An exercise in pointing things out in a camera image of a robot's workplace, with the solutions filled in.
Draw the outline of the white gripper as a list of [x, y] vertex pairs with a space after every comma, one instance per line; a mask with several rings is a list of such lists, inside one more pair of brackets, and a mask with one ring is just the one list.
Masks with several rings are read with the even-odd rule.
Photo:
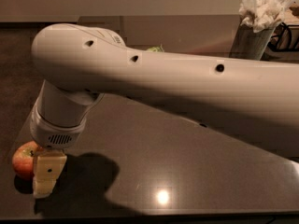
[[33, 195], [36, 199], [49, 197], [64, 169], [67, 156], [62, 150], [73, 146], [82, 134], [86, 119], [74, 127], [50, 124], [34, 105], [30, 119], [30, 133], [33, 140], [42, 147], [53, 148], [37, 151], [34, 155]]

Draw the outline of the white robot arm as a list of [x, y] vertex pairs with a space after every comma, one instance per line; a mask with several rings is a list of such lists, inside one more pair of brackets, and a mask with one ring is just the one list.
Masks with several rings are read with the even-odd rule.
[[107, 93], [178, 115], [295, 157], [299, 151], [299, 65], [132, 49], [115, 32], [56, 23], [31, 54], [44, 82], [30, 132], [42, 147], [73, 146]]

